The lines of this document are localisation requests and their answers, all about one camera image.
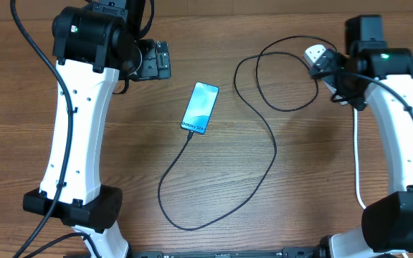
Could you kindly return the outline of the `blue Samsung smartphone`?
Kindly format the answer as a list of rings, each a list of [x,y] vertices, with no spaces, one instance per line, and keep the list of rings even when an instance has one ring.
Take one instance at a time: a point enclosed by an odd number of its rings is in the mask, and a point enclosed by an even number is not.
[[[217,86],[197,82],[181,121],[181,128],[205,134],[218,94],[219,88]]]

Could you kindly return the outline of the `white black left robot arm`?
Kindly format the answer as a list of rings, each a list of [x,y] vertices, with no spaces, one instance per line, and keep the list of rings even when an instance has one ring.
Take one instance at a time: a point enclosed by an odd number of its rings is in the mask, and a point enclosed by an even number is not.
[[[48,167],[39,188],[23,198],[25,211],[58,218],[82,237],[90,257],[129,257],[117,218],[121,189],[100,181],[100,152],[110,99],[118,82],[171,76],[166,42],[149,39],[144,9],[152,1],[89,1],[54,18],[49,68],[58,82]]]

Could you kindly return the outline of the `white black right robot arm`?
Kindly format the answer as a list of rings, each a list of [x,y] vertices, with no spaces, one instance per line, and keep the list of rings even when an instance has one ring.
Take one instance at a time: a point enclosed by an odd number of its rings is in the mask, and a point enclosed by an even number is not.
[[[312,56],[310,76],[334,89],[332,101],[371,108],[384,147],[389,195],[368,205],[358,228],[325,238],[327,257],[413,253],[413,54],[391,48],[379,15],[345,23],[346,53]]]

